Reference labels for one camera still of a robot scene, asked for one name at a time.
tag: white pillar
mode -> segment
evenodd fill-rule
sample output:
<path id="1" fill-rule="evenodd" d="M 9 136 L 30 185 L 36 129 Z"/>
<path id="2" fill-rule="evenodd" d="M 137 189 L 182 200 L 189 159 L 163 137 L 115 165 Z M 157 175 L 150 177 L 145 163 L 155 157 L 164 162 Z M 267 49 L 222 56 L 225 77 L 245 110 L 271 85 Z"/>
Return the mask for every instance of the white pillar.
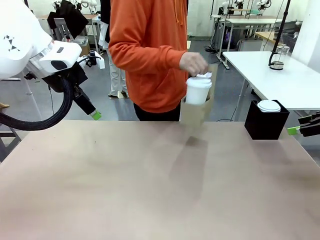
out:
<path id="1" fill-rule="evenodd" d="M 320 0 L 309 0 L 292 57 L 320 73 Z"/>

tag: black corrugated hose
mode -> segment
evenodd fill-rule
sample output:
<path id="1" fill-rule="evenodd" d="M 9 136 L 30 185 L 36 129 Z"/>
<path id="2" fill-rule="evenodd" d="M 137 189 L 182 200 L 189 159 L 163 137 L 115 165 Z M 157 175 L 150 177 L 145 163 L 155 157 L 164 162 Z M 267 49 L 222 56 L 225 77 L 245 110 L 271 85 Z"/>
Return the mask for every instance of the black corrugated hose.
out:
<path id="1" fill-rule="evenodd" d="M 63 86 L 63 102 L 59 110 L 50 118 L 43 121 L 21 121 L 0 112 L 0 123 L 22 131 L 45 130 L 58 124 L 68 114 L 73 103 L 73 87 L 65 78 L 61 79 Z"/>

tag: white cup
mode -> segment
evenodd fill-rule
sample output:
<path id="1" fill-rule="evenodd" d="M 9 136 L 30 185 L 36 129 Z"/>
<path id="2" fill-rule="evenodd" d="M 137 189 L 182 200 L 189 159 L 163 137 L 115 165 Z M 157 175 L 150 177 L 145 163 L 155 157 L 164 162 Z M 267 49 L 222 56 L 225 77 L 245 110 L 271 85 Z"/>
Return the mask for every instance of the white cup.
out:
<path id="1" fill-rule="evenodd" d="M 263 113 L 279 113 L 281 111 L 280 105 L 272 100 L 260 101 L 257 106 Z"/>
<path id="2" fill-rule="evenodd" d="M 210 88 L 211 79 L 204 77 L 190 77 L 187 81 L 186 99 L 187 104 L 202 105 L 206 102 Z"/>

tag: shoe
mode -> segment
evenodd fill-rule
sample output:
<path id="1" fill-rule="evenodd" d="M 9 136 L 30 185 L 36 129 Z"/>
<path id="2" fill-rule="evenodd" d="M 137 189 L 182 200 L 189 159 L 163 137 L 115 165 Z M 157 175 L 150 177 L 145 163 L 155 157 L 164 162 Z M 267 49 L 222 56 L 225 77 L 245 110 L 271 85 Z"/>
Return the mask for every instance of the shoe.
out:
<path id="1" fill-rule="evenodd" d="M 109 98 L 118 98 L 118 96 L 112 95 L 112 94 L 108 94 Z"/>
<path id="2" fill-rule="evenodd" d="M 121 91 L 121 94 L 122 94 L 123 96 L 129 98 L 129 94 L 128 94 L 127 92 L 125 92 L 125 91 L 122 90 L 122 91 Z"/>

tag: black box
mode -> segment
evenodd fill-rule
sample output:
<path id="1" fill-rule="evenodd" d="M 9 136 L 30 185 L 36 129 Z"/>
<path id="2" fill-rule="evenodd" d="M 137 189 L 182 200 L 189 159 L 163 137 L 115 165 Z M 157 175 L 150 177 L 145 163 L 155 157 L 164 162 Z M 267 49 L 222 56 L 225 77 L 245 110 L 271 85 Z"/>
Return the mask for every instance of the black box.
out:
<path id="1" fill-rule="evenodd" d="M 262 112 L 257 101 L 252 101 L 244 127 L 253 140 L 278 140 L 290 112 L 277 100 L 280 112 Z"/>

